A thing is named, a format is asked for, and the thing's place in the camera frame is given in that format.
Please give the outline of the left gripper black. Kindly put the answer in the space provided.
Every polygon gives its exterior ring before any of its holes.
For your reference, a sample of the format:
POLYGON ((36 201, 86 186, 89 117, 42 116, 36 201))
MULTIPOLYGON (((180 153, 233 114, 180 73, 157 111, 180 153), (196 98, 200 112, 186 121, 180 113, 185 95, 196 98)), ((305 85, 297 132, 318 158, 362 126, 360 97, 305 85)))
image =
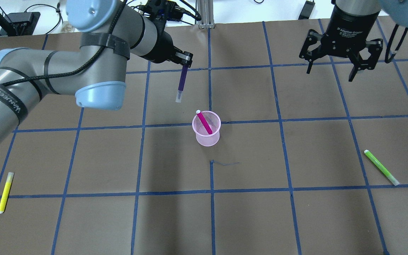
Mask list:
POLYGON ((183 52, 175 47, 172 37, 164 31, 165 27, 161 27, 158 22, 153 22, 152 24, 155 28, 157 40, 150 52, 144 55, 144 59, 156 64, 170 61, 191 68, 194 55, 187 51, 183 52))

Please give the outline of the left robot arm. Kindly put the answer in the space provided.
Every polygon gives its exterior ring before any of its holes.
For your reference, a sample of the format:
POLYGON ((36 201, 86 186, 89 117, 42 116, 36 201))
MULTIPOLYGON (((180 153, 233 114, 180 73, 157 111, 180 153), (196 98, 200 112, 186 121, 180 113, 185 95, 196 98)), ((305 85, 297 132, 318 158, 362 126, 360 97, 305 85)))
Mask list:
POLYGON ((68 20, 81 32, 77 52, 0 50, 0 144, 48 94, 74 96, 82 108, 119 110, 132 55, 189 68, 193 54, 165 32, 176 11, 170 0, 140 7, 126 0, 69 0, 68 20))

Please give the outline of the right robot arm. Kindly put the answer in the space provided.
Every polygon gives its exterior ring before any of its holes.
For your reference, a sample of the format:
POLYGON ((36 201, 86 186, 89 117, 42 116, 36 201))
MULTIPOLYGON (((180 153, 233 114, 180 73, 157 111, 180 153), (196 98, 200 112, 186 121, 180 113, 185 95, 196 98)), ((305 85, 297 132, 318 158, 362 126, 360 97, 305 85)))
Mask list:
POLYGON ((358 71, 373 70, 379 61, 384 42, 382 39, 367 40, 381 11, 395 22, 387 50, 395 38, 398 27, 404 33, 398 43, 400 49, 408 32, 408 0, 333 0, 329 24, 323 34, 308 31, 299 57, 308 62, 307 74, 313 63, 324 56, 347 58, 353 64, 349 75, 352 82, 358 71))

